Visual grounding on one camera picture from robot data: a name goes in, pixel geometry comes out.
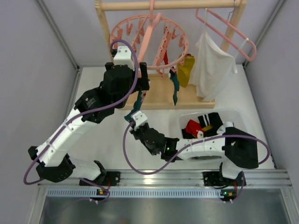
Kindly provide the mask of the pink round clip hanger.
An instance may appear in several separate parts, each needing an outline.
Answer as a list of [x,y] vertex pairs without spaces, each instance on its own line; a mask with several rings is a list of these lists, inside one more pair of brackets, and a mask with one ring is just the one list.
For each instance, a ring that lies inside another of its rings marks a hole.
[[[159,74],[163,74],[166,69],[176,72],[179,65],[184,65],[185,56],[189,47],[189,40],[184,30],[174,21],[162,16],[161,13],[154,14],[155,2],[149,2],[149,13],[130,16],[120,21],[111,31],[109,43],[113,48],[118,47],[118,43],[113,43],[117,39],[123,38],[123,31],[126,31],[126,36],[130,36],[134,22],[137,21],[137,30],[134,38],[131,41],[131,47],[137,54],[138,61],[142,62],[150,48],[150,42],[154,37],[154,31],[160,22],[164,23],[163,35],[159,47],[157,48],[156,56],[153,63],[149,66],[149,70],[155,70]],[[168,55],[169,44],[172,40],[179,38],[178,46],[182,49],[182,53],[178,59],[172,62],[165,62]]]

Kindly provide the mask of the wooden clothes rack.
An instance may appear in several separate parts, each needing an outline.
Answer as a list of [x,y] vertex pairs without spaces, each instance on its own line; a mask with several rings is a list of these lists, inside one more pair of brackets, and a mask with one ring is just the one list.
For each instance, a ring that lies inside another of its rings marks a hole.
[[[235,8],[246,6],[245,0],[170,0],[155,2],[154,10],[169,9],[200,9],[200,8]],[[110,50],[113,50],[112,44],[109,43],[111,31],[108,27],[106,12],[114,11],[139,11],[149,10],[149,2],[115,2],[104,3],[100,0],[95,1],[95,9],[101,28],[104,33],[105,40]],[[167,80],[165,72],[161,75],[157,71],[150,76],[150,90],[147,91],[141,108],[144,110],[172,110],[172,109],[213,109],[215,101],[205,102],[195,94],[194,87],[187,87],[186,90],[178,91],[178,102],[173,103],[171,90],[174,89],[173,83]]]

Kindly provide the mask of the white hanging garment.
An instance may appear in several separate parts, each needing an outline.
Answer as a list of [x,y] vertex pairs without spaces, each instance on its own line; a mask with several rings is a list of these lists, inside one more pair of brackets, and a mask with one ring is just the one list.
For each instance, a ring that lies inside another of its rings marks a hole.
[[224,89],[230,76],[237,73],[235,57],[218,47],[205,31],[195,45],[197,54],[189,83],[196,87],[196,95],[209,102]]

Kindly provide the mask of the aluminium mounting rail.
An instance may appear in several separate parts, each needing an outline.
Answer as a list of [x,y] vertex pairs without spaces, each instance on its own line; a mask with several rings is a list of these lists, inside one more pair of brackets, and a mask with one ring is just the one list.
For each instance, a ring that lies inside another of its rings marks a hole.
[[[202,170],[163,170],[154,175],[141,175],[132,170],[122,170],[116,177],[116,184],[108,188],[110,198],[215,198],[222,199],[234,187],[220,189],[210,187]],[[285,170],[266,169],[245,171],[245,184],[239,188],[283,189],[292,186]],[[42,182],[38,188],[45,196],[86,197],[102,199],[106,196],[100,188],[80,186],[79,181],[71,178],[61,183]]]

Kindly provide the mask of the yellow sock on hanger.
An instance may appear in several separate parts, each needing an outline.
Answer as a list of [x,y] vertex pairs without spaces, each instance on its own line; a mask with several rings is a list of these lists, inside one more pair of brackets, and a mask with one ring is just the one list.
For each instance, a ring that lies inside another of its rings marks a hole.
[[190,79],[190,73],[193,69],[195,63],[195,58],[191,54],[186,54],[184,57],[184,64],[178,64],[177,65],[177,76],[179,85],[183,88],[185,88],[188,85],[189,79]]

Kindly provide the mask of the yellow sock in basket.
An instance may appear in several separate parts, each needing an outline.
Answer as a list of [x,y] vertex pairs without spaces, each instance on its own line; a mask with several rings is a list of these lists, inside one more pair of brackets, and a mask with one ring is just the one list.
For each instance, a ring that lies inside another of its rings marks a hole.
[[212,128],[213,128],[212,125],[208,125],[208,126],[206,126],[206,127],[203,127],[203,128],[202,128],[202,131],[203,131],[203,132],[206,132],[206,131],[208,131],[208,130],[211,130]]

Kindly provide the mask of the black sock with white stripes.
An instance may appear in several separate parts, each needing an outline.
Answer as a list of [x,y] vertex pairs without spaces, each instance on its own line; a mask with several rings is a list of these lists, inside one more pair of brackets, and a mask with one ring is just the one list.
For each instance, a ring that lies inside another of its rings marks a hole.
[[204,132],[204,137],[212,137],[217,135],[218,129],[223,125],[223,122],[217,112],[212,112],[208,114],[203,114],[198,117],[201,127],[206,127],[212,125],[213,128]]

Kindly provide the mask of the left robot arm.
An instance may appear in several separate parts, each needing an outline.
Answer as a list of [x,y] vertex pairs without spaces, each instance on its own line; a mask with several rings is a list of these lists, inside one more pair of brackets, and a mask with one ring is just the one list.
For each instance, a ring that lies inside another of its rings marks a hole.
[[113,115],[115,109],[123,108],[130,90],[149,89],[145,62],[139,64],[139,70],[113,63],[106,63],[105,68],[99,87],[84,92],[49,139],[28,149],[30,158],[38,164],[36,171],[41,180],[61,182],[69,177],[79,178],[81,186],[101,185],[105,181],[107,172],[99,161],[74,159],[68,151],[87,131]]

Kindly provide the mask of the pink clothes hanger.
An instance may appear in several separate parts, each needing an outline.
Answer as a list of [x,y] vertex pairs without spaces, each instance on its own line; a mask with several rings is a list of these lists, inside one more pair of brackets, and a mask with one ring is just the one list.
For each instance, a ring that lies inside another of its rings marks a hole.
[[[202,22],[207,28],[211,29],[212,31],[214,31],[217,35],[219,35],[223,41],[221,44],[221,49],[223,51],[227,51],[229,46],[232,46],[233,48],[235,48],[236,50],[239,51],[239,53],[249,62],[252,62],[257,54],[257,49],[256,49],[256,45],[245,35],[243,34],[236,26],[239,24],[239,21],[241,19],[241,16],[243,14],[243,11],[245,9],[245,6],[243,7],[235,7],[233,12],[232,12],[232,16],[230,18],[230,20],[228,19],[224,19],[223,17],[221,17],[219,14],[217,14],[216,12],[214,12],[211,9],[207,9],[205,8],[205,18],[202,18],[199,15],[199,8],[196,9],[196,13],[195,13],[195,17]],[[217,18],[218,20],[220,20],[223,24],[225,24],[227,26],[227,30],[225,33],[222,33],[221,31],[219,31],[218,29],[216,29],[214,26],[212,26],[210,23],[207,22],[207,16],[208,14],[213,15],[215,18]],[[249,56],[248,54],[245,53],[245,51],[242,49],[241,46],[236,45],[233,41],[233,35],[237,34],[238,36],[240,36],[245,42],[244,44],[249,44],[252,47],[252,53]]]

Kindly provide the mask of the white plastic basket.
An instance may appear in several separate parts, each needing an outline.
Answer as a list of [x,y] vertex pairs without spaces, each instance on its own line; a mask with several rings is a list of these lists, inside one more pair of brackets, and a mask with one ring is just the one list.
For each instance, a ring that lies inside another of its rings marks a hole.
[[185,127],[189,120],[194,120],[199,123],[198,117],[203,114],[208,114],[212,112],[217,112],[223,122],[223,125],[218,129],[217,135],[224,133],[226,127],[235,127],[243,132],[249,130],[248,125],[246,124],[243,115],[237,109],[216,109],[216,110],[203,110],[200,112],[194,112],[189,114],[183,114],[179,117],[179,130],[181,137],[183,139],[196,139],[191,134],[188,134],[185,131]]

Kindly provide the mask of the red santa sock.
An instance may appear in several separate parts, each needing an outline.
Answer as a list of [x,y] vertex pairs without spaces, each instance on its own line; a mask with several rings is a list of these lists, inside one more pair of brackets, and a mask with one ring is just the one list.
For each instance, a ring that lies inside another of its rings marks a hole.
[[186,127],[185,131],[188,134],[191,134],[194,138],[201,139],[204,138],[204,132],[200,123],[194,121],[194,120],[189,120]]

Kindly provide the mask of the dark green patterned sock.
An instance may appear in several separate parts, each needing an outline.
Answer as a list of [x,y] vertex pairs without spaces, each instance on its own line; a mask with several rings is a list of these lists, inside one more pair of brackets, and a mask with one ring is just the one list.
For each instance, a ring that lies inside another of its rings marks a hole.
[[174,103],[174,105],[176,105],[177,102],[178,102],[178,96],[177,96],[177,93],[178,93],[178,91],[179,91],[179,87],[180,87],[180,85],[179,85],[179,81],[178,81],[177,73],[174,72],[172,69],[170,69],[170,71],[169,71],[169,78],[170,78],[170,80],[172,81],[173,86],[174,86],[174,91],[173,91],[173,96],[172,96],[172,98],[173,98],[173,103]]

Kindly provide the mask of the red sock on hanger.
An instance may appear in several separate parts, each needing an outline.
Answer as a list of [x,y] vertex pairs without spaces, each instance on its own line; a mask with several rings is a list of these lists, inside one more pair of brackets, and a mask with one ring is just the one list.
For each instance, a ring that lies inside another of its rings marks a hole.
[[169,59],[168,59],[168,53],[167,53],[167,50],[166,50],[165,53],[164,53],[163,62],[164,62],[165,65],[168,65],[168,64],[169,64]]

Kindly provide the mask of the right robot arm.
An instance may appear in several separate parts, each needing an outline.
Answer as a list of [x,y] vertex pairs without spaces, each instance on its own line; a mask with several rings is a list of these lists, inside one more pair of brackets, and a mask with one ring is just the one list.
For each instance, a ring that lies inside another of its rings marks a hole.
[[158,154],[167,163],[219,159],[221,178],[235,180],[243,170],[259,166],[256,138],[235,127],[202,139],[169,138],[148,124],[129,132],[151,155]]

